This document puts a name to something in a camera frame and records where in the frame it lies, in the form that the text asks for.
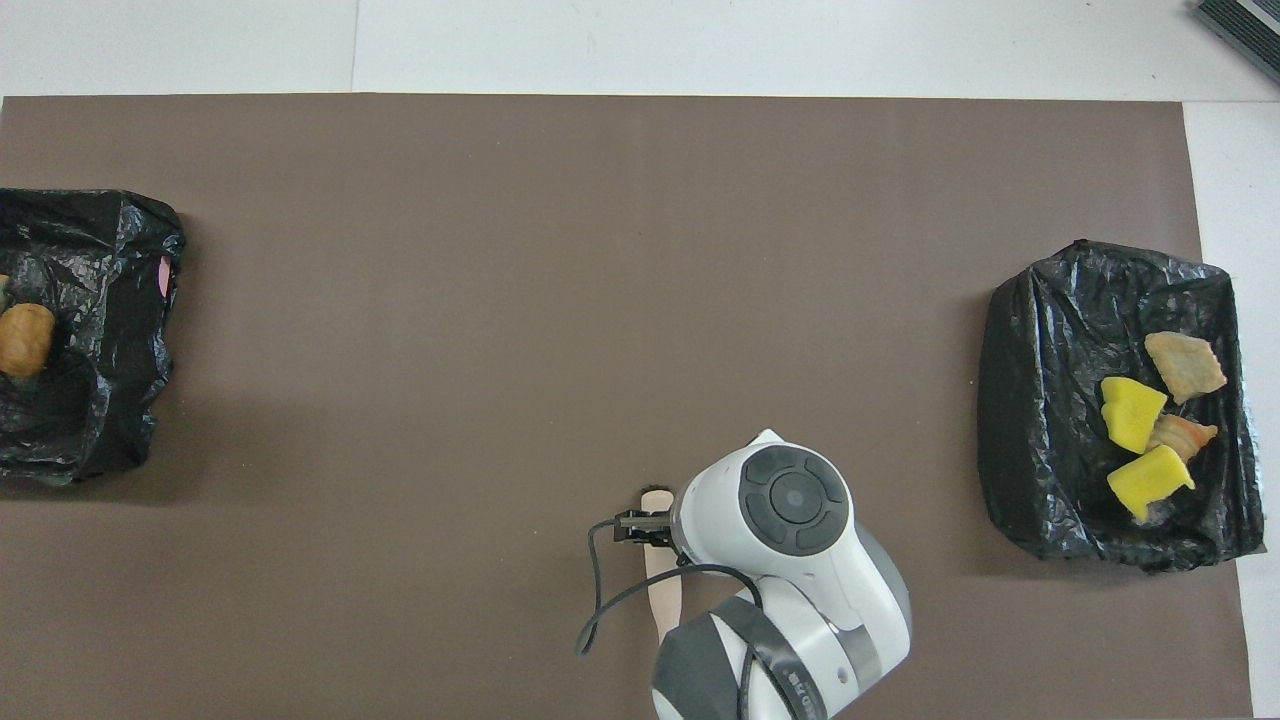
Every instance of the brown table mat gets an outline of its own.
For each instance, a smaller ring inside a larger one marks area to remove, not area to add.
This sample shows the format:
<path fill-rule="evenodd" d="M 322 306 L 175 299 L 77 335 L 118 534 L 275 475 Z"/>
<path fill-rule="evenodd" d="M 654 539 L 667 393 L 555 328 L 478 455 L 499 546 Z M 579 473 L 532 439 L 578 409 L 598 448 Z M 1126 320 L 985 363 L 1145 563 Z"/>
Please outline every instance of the brown table mat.
<path fill-rule="evenodd" d="M 1198 258 L 1172 104 L 9 97 L 0 184 L 172 204 L 151 461 L 0 502 L 0 716 L 652 717 L 585 529 L 772 427 L 911 589 L 846 717 L 1248 715 L 1233 566 L 987 521 L 989 291 L 1079 237 Z M 607 588 L 643 574 L 605 547 Z M 686 587 L 686 616 L 732 589 Z"/>

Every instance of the bread piece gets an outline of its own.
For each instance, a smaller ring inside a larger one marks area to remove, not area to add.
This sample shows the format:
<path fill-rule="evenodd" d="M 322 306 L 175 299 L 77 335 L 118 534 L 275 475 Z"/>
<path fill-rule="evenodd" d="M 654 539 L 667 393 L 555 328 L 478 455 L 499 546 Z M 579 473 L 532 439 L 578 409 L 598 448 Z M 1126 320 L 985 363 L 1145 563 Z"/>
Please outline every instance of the bread piece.
<path fill-rule="evenodd" d="M 1201 425 L 1178 415 L 1161 415 L 1156 420 L 1156 428 L 1151 432 L 1151 439 L 1147 441 L 1147 450 L 1167 445 L 1183 459 L 1183 462 L 1188 462 L 1196 457 L 1202 447 L 1208 445 L 1208 441 L 1216 437 L 1216 425 Z"/>
<path fill-rule="evenodd" d="M 45 369 L 54 340 L 54 314 L 24 302 L 0 314 L 0 373 L 33 378 Z"/>
<path fill-rule="evenodd" d="M 1144 345 L 1178 405 L 1226 384 L 1217 356 L 1201 338 L 1161 332 L 1148 334 Z"/>

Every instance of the brown potato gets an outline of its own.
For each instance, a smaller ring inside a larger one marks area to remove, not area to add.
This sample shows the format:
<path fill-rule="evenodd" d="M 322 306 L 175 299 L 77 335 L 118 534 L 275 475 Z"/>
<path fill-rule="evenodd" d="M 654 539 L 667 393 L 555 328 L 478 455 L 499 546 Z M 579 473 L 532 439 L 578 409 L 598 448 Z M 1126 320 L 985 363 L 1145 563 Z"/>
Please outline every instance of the brown potato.
<path fill-rule="evenodd" d="M 54 314 L 24 302 L 0 315 L 0 373 L 33 378 L 45 369 L 54 342 Z"/>

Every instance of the food item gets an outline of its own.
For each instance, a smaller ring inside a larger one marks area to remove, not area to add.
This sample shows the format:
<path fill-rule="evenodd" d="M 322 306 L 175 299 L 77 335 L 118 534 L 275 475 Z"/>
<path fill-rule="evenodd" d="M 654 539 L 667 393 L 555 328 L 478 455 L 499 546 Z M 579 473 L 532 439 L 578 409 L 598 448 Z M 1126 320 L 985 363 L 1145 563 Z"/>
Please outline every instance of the food item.
<path fill-rule="evenodd" d="M 1138 380 L 1102 379 L 1102 419 L 1111 442 L 1133 452 L 1146 452 L 1147 439 L 1169 396 Z"/>
<path fill-rule="evenodd" d="M 33 378 L 45 369 L 54 341 L 54 314 L 24 302 L 0 315 L 0 373 Z"/>
<path fill-rule="evenodd" d="M 1207 341 L 1161 332 L 1148 334 L 1143 343 L 1178 405 L 1226 384 L 1222 366 Z"/>
<path fill-rule="evenodd" d="M 1156 420 L 1156 429 L 1151 432 L 1151 439 L 1147 441 L 1147 450 L 1167 445 L 1183 462 L 1188 462 L 1215 437 L 1217 437 L 1216 425 L 1201 425 L 1178 415 L 1161 415 Z"/>
<path fill-rule="evenodd" d="M 1147 505 L 1165 500 L 1183 486 L 1196 489 L 1183 459 L 1167 445 L 1115 470 L 1107 475 L 1107 484 L 1139 523 L 1149 516 Z"/>

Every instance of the black plastic bag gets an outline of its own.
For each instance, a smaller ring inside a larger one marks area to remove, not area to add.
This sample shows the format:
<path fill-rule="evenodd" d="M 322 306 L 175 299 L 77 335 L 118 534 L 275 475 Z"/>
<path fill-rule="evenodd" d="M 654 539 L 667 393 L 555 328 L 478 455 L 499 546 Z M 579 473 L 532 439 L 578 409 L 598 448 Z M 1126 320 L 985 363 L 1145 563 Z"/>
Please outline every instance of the black plastic bag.
<path fill-rule="evenodd" d="M 1107 486 L 1137 456 L 1107 438 L 1100 383 L 1165 391 L 1148 333 L 1204 338 L 1226 387 L 1165 411 L 1219 437 L 1189 462 L 1158 524 L 1134 523 Z M 1100 557 L 1190 570 L 1262 543 L 1256 439 L 1244 401 L 1231 278 L 1160 252 L 1079 241 L 996 290 L 978 393 L 978 470 L 991 521 L 1038 557 Z"/>
<path fill-rule="evenodd" d="M 173 209 L 140 195 L 0 190 L 9 304 L 56 323 L 40 375 L 0 374 L 0 479 L 67 484 L 146 460 L 184 245 Z"/>

